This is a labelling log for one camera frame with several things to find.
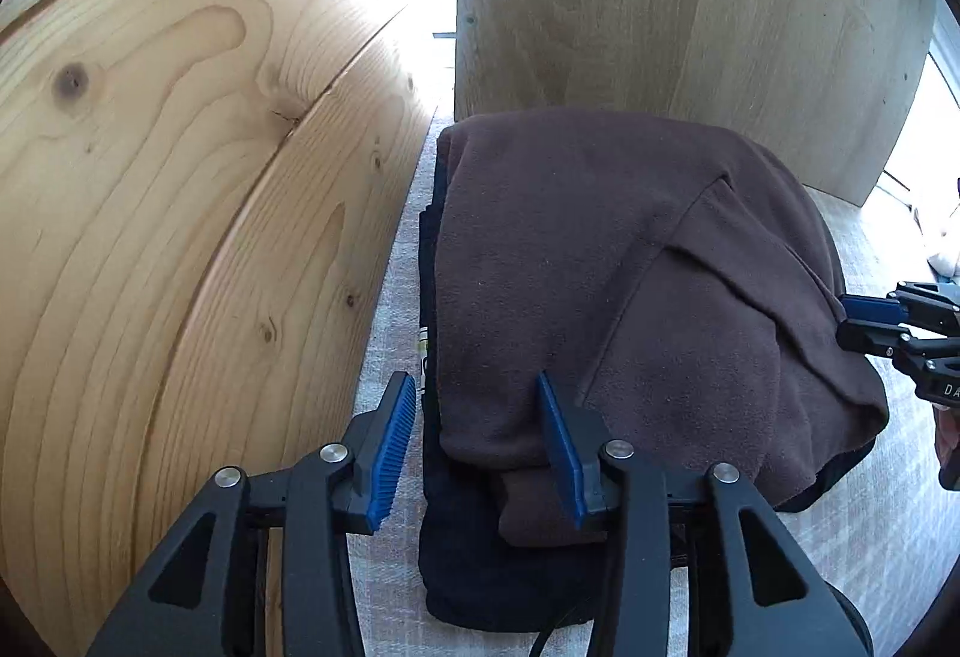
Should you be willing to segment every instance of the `clothing label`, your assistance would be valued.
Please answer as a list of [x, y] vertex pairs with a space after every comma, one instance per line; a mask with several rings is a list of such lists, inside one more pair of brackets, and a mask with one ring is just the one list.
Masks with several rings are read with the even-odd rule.
[[421, 360], [419, 372], [416, 373], [416, 393], [420, 397], [424, 396], [424, 389], [426, 388], [426, 350], [428, 338], [429, 332], [426, 326], [421, 326], [416, 335], [416, 355], [419, 357], [419, 360]]

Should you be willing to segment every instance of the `brown fleece garment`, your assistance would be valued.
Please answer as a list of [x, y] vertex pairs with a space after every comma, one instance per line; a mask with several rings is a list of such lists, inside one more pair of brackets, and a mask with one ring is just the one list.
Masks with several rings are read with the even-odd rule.
[[843, 274], [803, 187], [737, 134], [575, 109], [445, 131], [437, 245], [442, 444], [499, 475], [514, 545], [582, 540], [545, 468], [548, 369], [667, 464], [737, 465], [774, 504], [887, 421], [834, 333]]

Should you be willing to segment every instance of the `human hand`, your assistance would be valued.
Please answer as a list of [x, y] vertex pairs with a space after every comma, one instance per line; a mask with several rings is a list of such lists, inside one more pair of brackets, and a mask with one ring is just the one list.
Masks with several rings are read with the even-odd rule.
[[947, 464], [947, 459], [950, 459], [950, 454], [957, 448], [960, 439], [960, 411], [938, 409], [933, 411], [933, 415], [937, 424], [937, 458], [942, 467]]

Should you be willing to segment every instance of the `white cloth surface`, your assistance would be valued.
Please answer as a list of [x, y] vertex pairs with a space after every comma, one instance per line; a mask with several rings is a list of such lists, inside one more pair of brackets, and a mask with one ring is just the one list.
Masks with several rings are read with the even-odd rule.
[[[376, 406], [395, 370], [419, 365], [418, 216], [430, 201], [436, 139], [452, 122], [448, 93], [416, 168], [373, 320], [355, 411]], [[929, 280], [920, 232], [897, 201], [877, 191], [862, 209], [810, 192], [837, 244], [848, 291], [883, 296], [897, 280]], [[960, 494], [937, 482], [928, 403], [886, 360], [874, 360], [890, 401], [877, 447], [832, 491], [801, 514], [781, 518], [825, 579], [846, 593], [870, 626], [877, 657], [890, 657], [912, 632], [960, 554]], [[526, 655], [533, 635], [498, 635], [437, 622], [426, 612], [416, 568], [421, 485], [421, 419], [392, 516], [373, 537], [350, 536], [357, 612], [371, 657]], [[670, 657], [686, 654], [686, 572], [671, 579]], [[544, 654], [586, 654], [590, 625], [554, 633]]]

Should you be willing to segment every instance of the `silver screw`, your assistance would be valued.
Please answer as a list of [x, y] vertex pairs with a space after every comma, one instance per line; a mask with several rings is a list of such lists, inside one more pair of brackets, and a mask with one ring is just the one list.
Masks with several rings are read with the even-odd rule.
[[613, 459], [630, 459], [634, 455], [634, 447], [625, 440], [607, 441], [603, 448]]
[[237, 468], [220, 468], [213, 476], [213, 482], [221, 489], [229, 489], [240, 483], [240, 478], [243, 478], [243, 475]]
[[320, 449], [320, 459], [325, 462], [343, 462], [349, 451], [342, 443], [330, 443]]
[[730, 462], [720, 462], [713, 466], [713, 477], [724, 484], [736, 484], [740, 480], [740, 470]]

